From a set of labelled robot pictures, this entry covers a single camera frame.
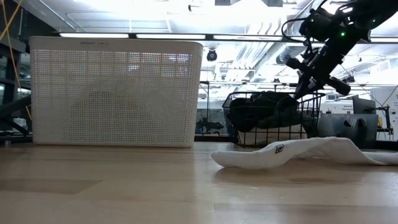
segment fluorescent light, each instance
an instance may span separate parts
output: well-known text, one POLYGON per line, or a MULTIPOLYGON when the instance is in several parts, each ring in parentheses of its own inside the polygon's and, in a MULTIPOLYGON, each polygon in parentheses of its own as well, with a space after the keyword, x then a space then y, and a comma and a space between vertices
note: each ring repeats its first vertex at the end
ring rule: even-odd
POLYGON ((209 82, 209 84, 242 85, 244 82, 209 82))
POLYGON ((137 34, 139 39, 182 39, 182 40, 204 40, 205 35, 200 34, 137 34))
POLYGON ((282 36, 255 36, 255 35, 215 35, 215 40, 268 40, 272 41, 281 41, 282 36))
POLYGON ((129 34, 87 34, 87 33, 62 33, 61 37, 78 38, 129 38, 129 34))
POLYGON ((291 37, 291 38, 293 38, 294 40, 299 40, 299 41, 305 41, 307 39, 305 37, 291 37))
POLYGON ((255 72, 255 69, 250 68, 229 68, 228 70, 236 70, 236 71, 248 71, 248 72, 255 72))
MULTIPOLYGON (((305 47, 302 43, 286 43, 288 46, 292 47, 305 47)), ((323 47, 324 44, 322 43, 311 43, 312 47, 323 47)))
POLYGON ((382 43, 398 43, 397 37, 371 37, 372 42, 382 42, 382 43))

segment black wire basket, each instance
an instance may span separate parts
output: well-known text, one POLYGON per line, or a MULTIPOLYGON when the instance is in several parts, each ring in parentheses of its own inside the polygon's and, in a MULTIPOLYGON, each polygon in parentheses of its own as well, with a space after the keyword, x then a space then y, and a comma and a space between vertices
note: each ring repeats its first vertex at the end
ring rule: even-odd
POLYGON ((323 93, 298 101, 294 93, 234 92, 223 104, 228 135, 244 147, 264 147, 272 142, 317 137, 323 93))

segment machine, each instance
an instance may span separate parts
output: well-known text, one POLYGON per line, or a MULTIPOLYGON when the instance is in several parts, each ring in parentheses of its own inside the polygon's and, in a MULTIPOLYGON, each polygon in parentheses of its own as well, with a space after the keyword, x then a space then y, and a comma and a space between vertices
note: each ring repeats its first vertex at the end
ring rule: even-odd
POLYGON ((374 100, 360 99, 353 97, 354 114, 376 114, 376 102, 374 100))
POLYGON ((298 70, 298 85, 294 98, 297 100, 308 93, 330 85, 338 93, 348 95, 351 88, 330 73, 343 63, 345 55, 360 41, 370 42, 372 29, 381 25, 398 11, 397 0, 357 0, 340 6, 335 14, 330 14, 322 5, 311 9, 307 18, 292 19, 282 26, 286 39, 296 41, 284 34, 284 26, 289 22, 303 21, 299 32, 305 37, 307 47, 303 61, 288 56, 286 65, 298 70), (321 48, 312 48, 311 39, 326 41, 321 48))

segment perforated basket wall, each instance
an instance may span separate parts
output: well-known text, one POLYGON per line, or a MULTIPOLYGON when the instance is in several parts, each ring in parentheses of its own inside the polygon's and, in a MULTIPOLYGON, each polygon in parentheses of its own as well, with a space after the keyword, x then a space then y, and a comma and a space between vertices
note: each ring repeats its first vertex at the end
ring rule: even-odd
POLYGON ((190 147, 202 52, 196 42, 31 38, 34 142, 190 147))

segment wooden table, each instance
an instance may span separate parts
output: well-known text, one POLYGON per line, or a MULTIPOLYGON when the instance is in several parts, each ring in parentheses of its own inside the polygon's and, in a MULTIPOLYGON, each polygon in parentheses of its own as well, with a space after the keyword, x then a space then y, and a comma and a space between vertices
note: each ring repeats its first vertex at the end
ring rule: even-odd
POLYGON ((13 223, 398 223, 398 168, 290 161, 222 169, 194 149, 0 149, 0 220, 13 223))

